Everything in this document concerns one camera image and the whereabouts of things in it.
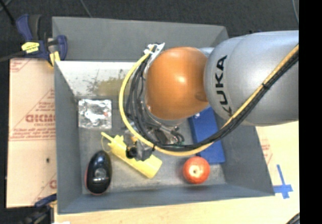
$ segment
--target blue object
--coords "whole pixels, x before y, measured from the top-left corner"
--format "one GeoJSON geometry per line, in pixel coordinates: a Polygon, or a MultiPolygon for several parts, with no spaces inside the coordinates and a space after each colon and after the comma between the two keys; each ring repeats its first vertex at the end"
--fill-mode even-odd
{"type": "Polygon", "coordinates": [[[290,198],[290,196],[288,195],[288,193],[289,192],[293,192],[292,186],[285,184],[284,177],[283,177],[283,174],[282,174],[282,170],[281,170],[281,167],[280,167],[279,164],[277,165],[277,170],[278,170],[278,173],[280,175],[280,178],[281,178],[281,181],[282,181],[282,185],[273,186],[274,192],[275,193],[281,193],[282,196],[283,196],[283,199],[290,198]]]}
{"type": "MultiPolygon", "coordinates": [[[[218,131],[215,115],[211,107],[188,118],[188,120],[194,143],[203,141],[218,131]]],[[[205,158],[209,164],[220,164],[226,160],[221,141],[213,143],[197,155],[205,158]]]]}

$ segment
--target blue clamp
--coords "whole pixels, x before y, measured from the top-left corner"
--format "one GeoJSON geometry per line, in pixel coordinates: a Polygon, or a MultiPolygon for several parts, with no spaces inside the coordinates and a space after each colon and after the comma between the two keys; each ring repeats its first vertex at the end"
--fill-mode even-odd
{"type": "Polygon", "coordinates": [[[52,41],[40,40],[38,37],[38,23],[40,15],[22,15],[16,20],[18,32],[23,36],[25,43],[22,50],[25,57],[37,57],[47,60],[52,65],[54,59],[64,60],[67,55],[67,38],[64,35],[58,35],[52,41]],[[55,51],[49,51],[48,47],[55,45],[55,51]]]}

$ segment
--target yellow cable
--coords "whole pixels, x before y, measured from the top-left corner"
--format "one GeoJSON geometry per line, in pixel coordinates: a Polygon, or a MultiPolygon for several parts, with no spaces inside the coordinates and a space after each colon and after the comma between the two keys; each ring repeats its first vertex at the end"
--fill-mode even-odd
{"type": "MultiPolygon", "coordinates": [[[[243,105],[241,107],[239,107],[237,109],[237,111],[227,120],[227,122],[222,126],[222,128],[224,128],[226,125],[228,125],[238,114],[240,114],[240,112],[247,107],[247,105],[250,103],[250,101],[252,101],[252,99],[256,96],[256,94],[258,94],[258,92],[265,86],[265,84],[271,79],[271,77],[278,72],[281,67],[298,51],[298,45],[295,46],[294,49],[292,49],[292,51],[290,51],[286,57],[277,65],[277,67],[267,76],[267,78],[263,81],[263,83],[253,92],[253,94],[250,95],[250,97],[243,103],[243,105]]],[[[124,81],[122,83],[121,89],[120,89],[120,95],[119,95],[119,108],[120,108],[120,114],[122,117],[122,120],[124,122],[124,124],[126,125],[126,127],[129,129],[129,131],[136,137],[138,138],[141,142],[145,143],[146,145],[150,146],[150,147],[154,147],[155,150],[167,154],[167,155],[172,155],[172,156],[191,156],[194,154],[197,154],[201,151],[203,151],[204,149],[208,148],[209,146],[211,146],[214,142],[210,142],[208,144],[202,145],[196,149],[192,149],[190,151],[186,151],[186,152],[173,152],[173,151],[168,151],[166,149],[160,148],[158,146],[154,146],[154,144],[148,140],[146,140],[144,137],[142,137],[129,123],[129,121],[127,120],[126,116],[125,116],[125,112],[124,112],[124,108],[123,108],[123,100],[124,100],[124,91],[125,91],[125,87],[126,84],[128,83],[130,77],[132,76],[132,74],[134,73],[134,71],[141,65],[142,62],[144,62],[147,57],[149,56],[149,54],[147,53],[146,55],[144,55],[143,57],[141,57],[134,65],[133,67],[130,69],[130,71],[127,73],[127,75],[124,78],[124,81]]]]}
{"type": "Polygon", "coordinates": [[[283,65],[298,51],[298,44],[286,55],[285,58],[275,67],[275,69],[266,77],[263,83],[249,96],[249,98],[237,109],[237,111],[227,120],[227,122],[222,126],[228,125],[240,112],[247,107],[247,105],[252,101],[252,99],[258,94],[258,92],[269,82],[272,76],[277,73],[283,65]]]}

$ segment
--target kuka logo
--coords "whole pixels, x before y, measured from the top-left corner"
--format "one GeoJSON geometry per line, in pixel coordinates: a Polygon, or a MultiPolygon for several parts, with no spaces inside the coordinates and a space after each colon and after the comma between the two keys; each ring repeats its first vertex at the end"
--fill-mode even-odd
{"type": "Polygon", "coordinates": [[[55,115],[53,114],[29,114],[25,118],[26,122],[28,123],[38,123],[38,122],[54,122],[55,115]]]}
{"type": "Polygon", "coordinates": [[[220,75],[218,75],[216,73],[215,78],[216,78],[216,88],[218,88],[217,90],[217,94],[220,96],[220,104],[222,105],[222,108],[224,111],[226,111],[229,115],[229,117],[232,116],[232,109],[231,107],[228,105],[228,100],[226,98],[226,94],[224,91],[224,83],[221,83],[221,80],[223,78],[223,74],[224,74],[224,61],[227,59],[227,56],[222,57],[221,59],[218,60],[217,62],[217,68],[220,70],[220,75]]]}

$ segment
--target blue block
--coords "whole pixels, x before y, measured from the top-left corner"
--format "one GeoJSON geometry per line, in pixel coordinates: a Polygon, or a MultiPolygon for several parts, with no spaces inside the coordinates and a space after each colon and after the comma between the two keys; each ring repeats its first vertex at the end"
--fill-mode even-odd
{"type": "MultiPolygon", "coordinates": [[[[215,115],[211,107],[190,117],[188,120],[194,143],[203,141],[218,131],[215,115]]],[[[205,158],[209,164],[219,164],[226,160],[221,141],[215,142],[197,155],[205,158]]]]}

